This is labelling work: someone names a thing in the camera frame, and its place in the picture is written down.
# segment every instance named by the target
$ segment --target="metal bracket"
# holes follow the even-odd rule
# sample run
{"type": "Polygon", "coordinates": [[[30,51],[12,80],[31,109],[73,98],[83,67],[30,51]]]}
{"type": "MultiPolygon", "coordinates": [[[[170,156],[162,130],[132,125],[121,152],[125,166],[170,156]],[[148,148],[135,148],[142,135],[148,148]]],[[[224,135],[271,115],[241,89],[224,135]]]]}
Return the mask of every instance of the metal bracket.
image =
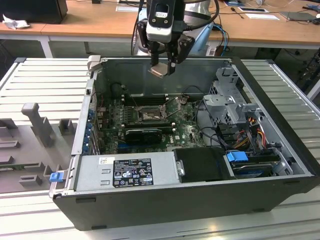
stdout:
{"type": "Polygon", "coordinates": [[[88,58],[87,67],[89,72],[93,72],[101,67],[101,55],[91,55],[88,58]]]}

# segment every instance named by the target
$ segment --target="white cloth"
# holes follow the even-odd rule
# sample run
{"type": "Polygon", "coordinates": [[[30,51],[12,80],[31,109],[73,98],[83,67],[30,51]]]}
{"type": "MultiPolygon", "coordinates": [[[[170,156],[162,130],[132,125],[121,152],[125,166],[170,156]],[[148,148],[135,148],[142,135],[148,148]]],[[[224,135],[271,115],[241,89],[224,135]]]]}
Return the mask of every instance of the white cloth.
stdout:
{"type": "Polygon", "coordinates": [[[16,29],[23,29],[23,28],[30,27],[30,25],[28,25],[28,23],[25,20],[13,20],[6,17],[5,15],[2,15],[2,16],[3,16],[2,23],[5,24],[9,29],[16,30],[16,29]]]}

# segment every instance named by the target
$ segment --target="green circuit board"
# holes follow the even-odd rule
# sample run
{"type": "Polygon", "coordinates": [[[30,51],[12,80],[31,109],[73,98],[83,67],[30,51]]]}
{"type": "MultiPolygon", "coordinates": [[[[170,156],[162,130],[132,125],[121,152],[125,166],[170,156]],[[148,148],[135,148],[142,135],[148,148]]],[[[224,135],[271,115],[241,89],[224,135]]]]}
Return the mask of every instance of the green circuit board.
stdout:
{"type": "Polygon", "coordinates": [[[175,148],[204,147],[200,131],[197,129],[194,118],[192,102],[184,105],[179,104],[180,98],[169,99],[165,106],[162,105],[139,105],[126,106],[121,100],[113,100],[106,107],[100,132],[103,139],[103,154],[128,154],[168,152],[175,148]],[[165,114],[165,119],[158,119],[159,112],[165,114]],[[124,125],[143,122],[143,127],[149,128],[154,123],[174,123],[174,131],[162,133],[162,139],[157,144],[129,145],[125,141],[127,128],[124,125]]]}

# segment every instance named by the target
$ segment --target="computer case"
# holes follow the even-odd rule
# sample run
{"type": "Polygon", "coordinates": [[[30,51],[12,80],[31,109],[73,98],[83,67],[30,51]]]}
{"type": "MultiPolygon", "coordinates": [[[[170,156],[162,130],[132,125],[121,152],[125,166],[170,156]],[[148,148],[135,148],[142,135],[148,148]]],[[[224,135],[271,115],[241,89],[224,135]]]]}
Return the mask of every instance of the computer case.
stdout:
{"type": "Polygon", "coordinates": [[[0,16],[28,23],[60,24],[68,11],[66,0],[2,0],[0,16]]]}

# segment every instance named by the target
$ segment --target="sticker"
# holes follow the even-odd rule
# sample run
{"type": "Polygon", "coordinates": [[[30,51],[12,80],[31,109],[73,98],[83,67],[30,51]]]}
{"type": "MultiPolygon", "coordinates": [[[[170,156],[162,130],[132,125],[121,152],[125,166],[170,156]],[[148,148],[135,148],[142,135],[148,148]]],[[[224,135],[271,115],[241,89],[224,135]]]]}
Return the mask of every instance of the sticker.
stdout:
{"type": "Polygon", "coordinates": [[[5,171],[13,171],[14,169],[12,167],[3,167],[0,168],[0,172],[5,172],[5,171]]]}
{"type": "Polygon", "coordinates": [[[154,184],[150,158],[115,160],[114,157],[100,157],[100,159],[109,158],[112,158],[113,162],[112,184],[115,188],[148,186],[154,184]]]}
{"type": "Polygon", "coordinates": [[[113,164],[115,160],[114,156],[99,157],[99,164],[113,164]]]}

